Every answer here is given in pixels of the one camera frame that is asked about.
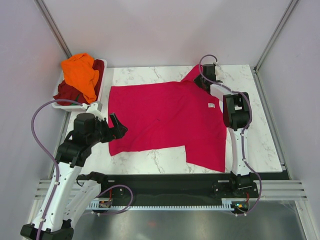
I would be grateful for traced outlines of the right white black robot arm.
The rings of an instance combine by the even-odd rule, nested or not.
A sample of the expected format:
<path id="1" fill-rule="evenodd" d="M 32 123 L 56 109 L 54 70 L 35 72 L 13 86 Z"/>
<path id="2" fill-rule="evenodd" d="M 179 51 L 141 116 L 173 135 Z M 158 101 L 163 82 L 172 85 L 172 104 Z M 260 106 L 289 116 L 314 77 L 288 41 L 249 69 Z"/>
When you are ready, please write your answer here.
<path id="1" fill-rule="evenodd" d="M 222 186 L 233 196 L 244 198 L 255 188 L 248 163 L 248 131 L 252 122 L 252 108 L 246 92 L 232 90 L 217 79 L 216 68 L 214 63 L 199 64 L 199 75 L 194 82 L 222 102 L 223 123 L 228 129 L 232 148 L 229 183 Z"/>

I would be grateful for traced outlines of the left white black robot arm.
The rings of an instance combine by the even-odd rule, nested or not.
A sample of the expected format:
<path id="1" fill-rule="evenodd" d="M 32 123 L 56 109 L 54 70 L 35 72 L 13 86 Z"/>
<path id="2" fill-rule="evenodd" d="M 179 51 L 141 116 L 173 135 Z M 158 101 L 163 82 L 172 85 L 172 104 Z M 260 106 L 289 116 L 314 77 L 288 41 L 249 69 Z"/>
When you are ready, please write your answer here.
<path id="1" fill-rule="evenodd" d="M 110 185 L 102 173 L 87 175 L 80 191 L 69 200 L 70 193 L 80 172 L 99 143 L 121 139 L 128 129 L 115 113 L 106 118 L 94 113 L 80 113 L 73 122 L 64 142 L 58 147 L 55 170 L 44 202 L 34 220 L 22 226 L 20 235 L 28 240 L 70 240 L 75 226 L 89 203 L 97 196 L 104 197 Z"/>

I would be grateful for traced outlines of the pink red t shirt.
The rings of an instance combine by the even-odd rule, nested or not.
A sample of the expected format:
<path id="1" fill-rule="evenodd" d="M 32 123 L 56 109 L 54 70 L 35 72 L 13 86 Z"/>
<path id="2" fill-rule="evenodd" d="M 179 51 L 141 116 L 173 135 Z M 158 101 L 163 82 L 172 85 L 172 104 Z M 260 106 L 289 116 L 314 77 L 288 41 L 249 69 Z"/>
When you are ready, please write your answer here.
<path id="1" fill-rule="evenodd" d="M 113 86 L 108 112 L 127 128 L 125 136 L 109 143 L 109 153 L 185 148 L 186 161 L 223 172 L 227 129 L 219 100 L 199 88 L 200 67 L 180 81 Z"/>

